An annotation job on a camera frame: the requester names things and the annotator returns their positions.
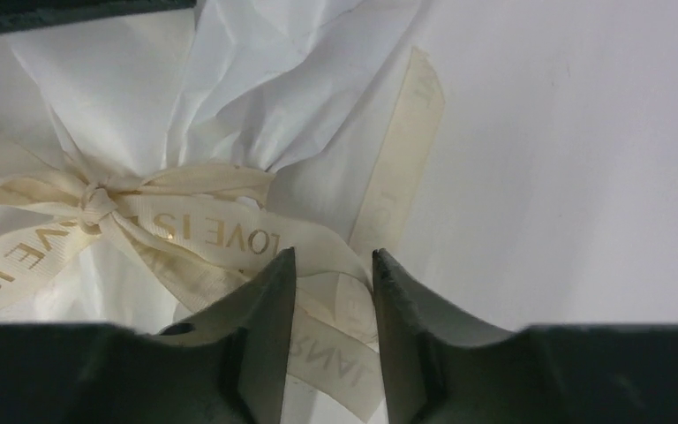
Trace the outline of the white paper bouquet wrap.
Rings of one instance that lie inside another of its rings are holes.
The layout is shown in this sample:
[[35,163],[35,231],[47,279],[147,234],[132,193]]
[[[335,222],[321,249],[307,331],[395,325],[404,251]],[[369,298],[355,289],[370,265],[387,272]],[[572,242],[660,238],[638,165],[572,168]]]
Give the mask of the white paper bouquet wrap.
[[[320,153],[417,15],[417,1],[206,1],[201,9],[0,35],[0,140],[65,169],[146,178],[206,162],[270,173]],[[0,236],[48,217],[0,206]],[[327,306],[337,277],[299,277]],[[168,324],[190,312],[108,240],[0,323]]]

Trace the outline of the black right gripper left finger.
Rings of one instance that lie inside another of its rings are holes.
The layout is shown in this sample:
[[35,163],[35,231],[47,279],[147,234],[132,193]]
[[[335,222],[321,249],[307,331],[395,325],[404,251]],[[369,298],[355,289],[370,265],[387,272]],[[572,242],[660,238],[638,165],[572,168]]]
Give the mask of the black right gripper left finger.
[[156,335],[0,324],[0,423],[277,423],[296,255]]

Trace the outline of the cream printed ribbon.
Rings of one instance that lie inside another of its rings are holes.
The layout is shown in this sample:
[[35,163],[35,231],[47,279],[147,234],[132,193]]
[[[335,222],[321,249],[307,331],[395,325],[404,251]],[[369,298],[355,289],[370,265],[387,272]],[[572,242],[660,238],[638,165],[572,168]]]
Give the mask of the cream printed ribbon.
[[384,398],[369,253],[397,244],[444,108],[437,72],[413,49],[349,239],[267,211],[274,177],[261,170],[206,162],[122,178],[83,157],[58,169],[0,140],[0,206],[49,219],[0,236],[0,309],[39,291],[100,239],[194,313],[220,306],[294,248],[299,277],[337,280],[332,306],[298,291],[288,371],[368,421]]

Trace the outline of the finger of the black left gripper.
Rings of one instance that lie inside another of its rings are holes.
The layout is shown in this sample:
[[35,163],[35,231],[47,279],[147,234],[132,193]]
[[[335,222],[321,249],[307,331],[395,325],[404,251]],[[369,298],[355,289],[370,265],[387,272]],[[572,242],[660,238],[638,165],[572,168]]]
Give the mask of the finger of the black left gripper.
[[191,9],[196,4],[196,0],[0,0],[0,34]]

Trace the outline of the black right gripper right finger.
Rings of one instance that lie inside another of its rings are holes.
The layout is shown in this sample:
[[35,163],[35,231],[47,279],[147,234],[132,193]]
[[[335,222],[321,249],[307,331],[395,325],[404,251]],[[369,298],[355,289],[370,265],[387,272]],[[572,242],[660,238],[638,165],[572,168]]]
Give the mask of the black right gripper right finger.
[[678,324],[541,324],[464,312],[387,251],[373,301],[392,423],[678,423]]

